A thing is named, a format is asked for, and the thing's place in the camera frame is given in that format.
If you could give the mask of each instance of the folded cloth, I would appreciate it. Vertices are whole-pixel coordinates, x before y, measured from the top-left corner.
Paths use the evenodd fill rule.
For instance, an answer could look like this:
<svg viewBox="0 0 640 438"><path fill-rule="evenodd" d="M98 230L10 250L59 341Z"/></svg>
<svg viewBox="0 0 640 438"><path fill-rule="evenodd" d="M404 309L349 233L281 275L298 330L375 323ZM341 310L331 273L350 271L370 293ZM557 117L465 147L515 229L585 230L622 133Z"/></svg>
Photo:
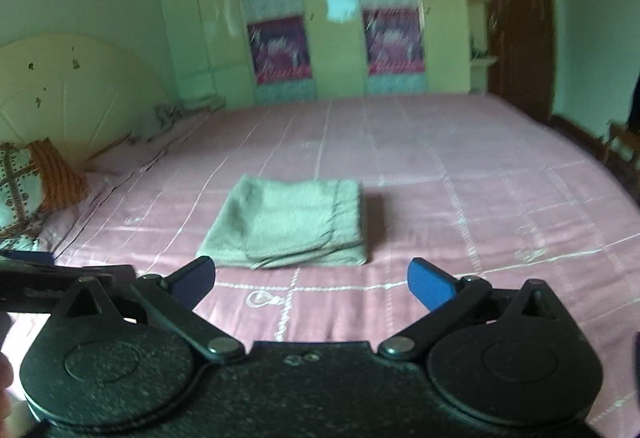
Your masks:
<svg viewBox="0 0 640 438"><path fill-rule="evenodd" d="M367 262L364 198L358 182L278 182L242 176L198 256L217 265L277 268Z"/></svg>

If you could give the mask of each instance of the headboard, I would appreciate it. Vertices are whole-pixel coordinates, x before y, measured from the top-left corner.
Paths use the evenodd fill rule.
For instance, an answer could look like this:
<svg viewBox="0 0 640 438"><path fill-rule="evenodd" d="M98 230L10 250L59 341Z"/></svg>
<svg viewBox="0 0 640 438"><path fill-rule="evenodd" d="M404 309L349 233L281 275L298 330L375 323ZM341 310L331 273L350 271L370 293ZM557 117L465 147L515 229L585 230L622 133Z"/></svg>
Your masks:
<svg viewBox="0 0 640 438"><path fill-rule="evenodd" d="M133 53L91 37L46 34L0 48L0 142L49 137L78 164L167 100Z"/></svg>

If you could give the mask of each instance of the patterned pillow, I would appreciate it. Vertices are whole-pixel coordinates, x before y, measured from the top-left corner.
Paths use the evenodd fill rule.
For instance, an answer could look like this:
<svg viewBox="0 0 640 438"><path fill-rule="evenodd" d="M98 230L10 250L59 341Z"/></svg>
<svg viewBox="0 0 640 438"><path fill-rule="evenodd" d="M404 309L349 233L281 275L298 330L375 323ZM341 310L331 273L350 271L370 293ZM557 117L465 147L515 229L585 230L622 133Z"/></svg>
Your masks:
<svg viewBox="0 0 640 438"><path fill-rule="evenodd" d="M75 205L89 195L86 178L77 174L65 162L51 141L46 138L27 145L42 178L44 211L59 211Z"/></svg>
<svg viewBox="0 0 640 438"><path fill-rule="evenodd" d="M38 168L28 149L0 144L0 248L34 250L44 199Z"/></svg>

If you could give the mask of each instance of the purple poster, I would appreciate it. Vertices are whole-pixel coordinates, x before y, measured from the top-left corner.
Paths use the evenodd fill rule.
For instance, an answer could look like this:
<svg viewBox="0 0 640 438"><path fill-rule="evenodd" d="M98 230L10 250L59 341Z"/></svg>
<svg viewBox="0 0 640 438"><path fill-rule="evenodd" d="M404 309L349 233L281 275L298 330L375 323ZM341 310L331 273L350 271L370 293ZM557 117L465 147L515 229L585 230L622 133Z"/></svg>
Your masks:
<svg viewBox="0 0 640 438"><path fill-rule="evenodd" d="M369 75L423 73L424 50L417 9L365 10Z"/></svg>
<svg viewBox="0 0 640 438"><path fill-rule="evenodd" d="M302 16L249 25L258 84L311 77Z"/></svg>

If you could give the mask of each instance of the pink bedspread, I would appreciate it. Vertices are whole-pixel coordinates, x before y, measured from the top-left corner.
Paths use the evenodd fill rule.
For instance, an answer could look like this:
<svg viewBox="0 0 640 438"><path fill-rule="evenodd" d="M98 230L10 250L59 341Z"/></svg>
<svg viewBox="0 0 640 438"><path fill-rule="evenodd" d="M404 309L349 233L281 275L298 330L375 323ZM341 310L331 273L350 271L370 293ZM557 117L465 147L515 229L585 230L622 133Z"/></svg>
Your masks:
<svg viewBox="0 0 640 438"><path fill-rule="evenodd" d="M167 275L193 259L243 173L357 178L366 186L369 264L222 269L196 312L246 344L377 346L426 313L406 286L415 256L498 288L543 278L604 364L590 423L609 438L640 432L632 376L640 216L608 173L559 135L496 98L462 95L290 104L190 123L201 125L163 158L150 154L150 169L125 173L72 230L60 217L50 222L44 240L60 264L130 263ZM18 318L5 346L15 363L20 341L41 325Z"/></svg>

